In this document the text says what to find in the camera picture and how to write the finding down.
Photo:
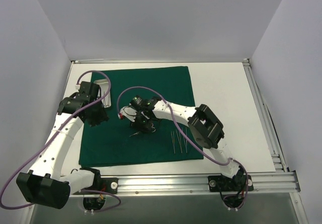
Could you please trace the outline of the metal instrument tray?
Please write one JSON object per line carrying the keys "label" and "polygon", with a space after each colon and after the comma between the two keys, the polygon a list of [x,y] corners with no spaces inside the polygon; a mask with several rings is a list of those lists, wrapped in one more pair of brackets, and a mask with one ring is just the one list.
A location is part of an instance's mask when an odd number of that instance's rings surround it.
{"label": "metal instrument tray", "polygon": [[[106,79],[95,80],[94,83],[100,86],[99,97],[101,97],[107,93],[107,91],[109,89],[109,82]],[[110,92],[102,100],[102,103],[104,105],[104,108],[110,108],[112,106]]]}

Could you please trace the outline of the silver tweezers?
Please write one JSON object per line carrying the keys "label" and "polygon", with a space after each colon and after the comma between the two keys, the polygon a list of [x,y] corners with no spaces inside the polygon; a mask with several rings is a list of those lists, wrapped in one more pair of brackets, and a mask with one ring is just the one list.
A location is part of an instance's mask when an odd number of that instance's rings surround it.
{"label": "silver tweezers", "polygon": [[182,142],[181,142],[181,135],[180,133],[176,130],[176,135],[177,135],[177,138],[178,138],[178,143],[179,143],[179,147],[180,147],[180,152],[183,153],[182,151]]}
{"label": "silver tweezers", "polygon": [[171,131],[171,139],[172,139],[174,154],[176,154],[175,136],[173,131]]}

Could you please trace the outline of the green surgical cloth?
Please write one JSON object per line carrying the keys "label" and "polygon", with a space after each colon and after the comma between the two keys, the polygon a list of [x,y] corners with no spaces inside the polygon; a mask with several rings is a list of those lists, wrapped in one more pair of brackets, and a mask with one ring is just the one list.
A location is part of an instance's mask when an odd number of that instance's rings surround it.
{"label": "green surgical cloth", "polygon": [[150,99],[155,96],[153,90],[169,102],[195,106],[188,67],[106,70],[104,74],[111,81],[112,106],[106,109],[109,120],[94,127],[84,124],[78,161],[82,167],[110,167],[204,158],[189,143],[188,153],[185,152],[184,143],[181,153],[177,137],[174,154],[171,131],[176,133],[177,128],[169,120],[157,123],[154,133],[130,137],[137,131],[130,127],[128,119],[121,120],[117,116],[117,105],[129,105],[130,100],[136,95]]}

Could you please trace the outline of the silver forceps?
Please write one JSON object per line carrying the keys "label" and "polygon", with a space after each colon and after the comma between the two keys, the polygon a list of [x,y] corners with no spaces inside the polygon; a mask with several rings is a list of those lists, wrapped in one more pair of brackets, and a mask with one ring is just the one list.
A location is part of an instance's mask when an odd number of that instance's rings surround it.
{"label": "silver forceps", "polygon": [[185,127],[185,129],[182,128],[182,132],[185,133],[185,135],[183,136],[183,142],[184,142],[184,146],[185,146],[185,152],[188,153],[188,141],[186,139],[186,137],[188,137],[187,127]]}

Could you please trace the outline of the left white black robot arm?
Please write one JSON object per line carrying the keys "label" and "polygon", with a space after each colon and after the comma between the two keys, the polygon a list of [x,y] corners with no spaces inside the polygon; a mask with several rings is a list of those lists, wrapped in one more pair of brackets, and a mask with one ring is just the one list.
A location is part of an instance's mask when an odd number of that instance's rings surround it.
{"label": "left white black robot arm", "polygon": [[48,147],[37,155],[27,173],[20,172],[17,176],[16,184],[29,203],[61,209],[70,195],[83,189],[89,193],[101,189],[101,175],[97,169],[80,168],[61,176],[67,152],[83,124],[97,126],[109,119],[98,84],[81,82],[77,89],[60,102]]}

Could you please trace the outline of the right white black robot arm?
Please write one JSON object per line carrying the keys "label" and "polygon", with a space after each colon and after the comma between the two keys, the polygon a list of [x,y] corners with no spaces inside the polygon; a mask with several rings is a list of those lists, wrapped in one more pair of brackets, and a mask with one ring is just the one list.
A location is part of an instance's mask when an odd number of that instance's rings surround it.
{"label": "right white black robot arm", "polygon": [[129,106],[120,110],[120,115],[130,120],[131,127],[144,133],[155,131],[154,121],[172,121],[186,142],[219,166],[227,189],[235,190],[241,185],[241,176],[246,171],[233,158],[228,145],[223,141],[223,124],[207,105],[188,107],[158,97],[145,100],[135,96]]}

